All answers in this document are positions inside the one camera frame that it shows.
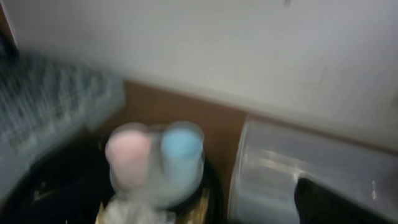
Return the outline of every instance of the black fabric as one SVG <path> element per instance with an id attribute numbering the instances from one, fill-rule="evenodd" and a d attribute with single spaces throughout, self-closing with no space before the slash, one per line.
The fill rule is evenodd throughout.
<path id="1" fill-rule="evenodd" d="M 301 224 L 389 223 L 380 216 L 305 178 L 298 180 L 294 200 Z"/>
<path id="2" fill-rule="evenodd" d="M 6 202 L 0 223 L 94 223 L 100 203 L 106 205 L 113 193 L 98 140 L 81 141 L 32 166 Z"/>

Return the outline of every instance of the blue cap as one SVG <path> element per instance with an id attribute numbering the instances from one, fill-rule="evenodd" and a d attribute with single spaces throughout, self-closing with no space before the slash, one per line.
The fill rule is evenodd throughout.
<path id="1" fill-rule="evenodd" d="M 162 138 L 162 153 L 171 159 L 196 159 L 203 150 L 203 138 L 187 128 L 167 130 Z"/>

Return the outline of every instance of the white wall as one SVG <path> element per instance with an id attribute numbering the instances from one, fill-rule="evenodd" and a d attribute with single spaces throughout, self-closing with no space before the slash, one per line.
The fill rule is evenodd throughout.
<path id="1" fill-rule="evenodd" d="M 22 48 L 398 148 L 396 0 L 3 1 Z"/>

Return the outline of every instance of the black bag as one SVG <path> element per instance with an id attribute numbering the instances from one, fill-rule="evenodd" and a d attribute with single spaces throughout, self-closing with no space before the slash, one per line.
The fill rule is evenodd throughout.
<path id="1" fill-rule="evenodd" d="M 114 194 L 98 140 L 54 152 L 32 166 L 7 200 L 0 223 L 94 223 Z"/>
<path id="2" fill-rule="evenodd" d="M 306 178 L 298 180 L 294 200 L 301 224 L 389 224 L 381 216 Z"/>

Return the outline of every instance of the plastic storage box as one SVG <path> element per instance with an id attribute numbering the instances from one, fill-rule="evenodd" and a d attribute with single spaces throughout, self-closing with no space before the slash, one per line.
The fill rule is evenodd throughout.
<path id="1" fill-rule="evenodd" d="M 263 123 L 244 126 L 229 195 L 229 218 L 243 223 L 300 223 L 299 177 L 398 221 L 398 157 Z"/>

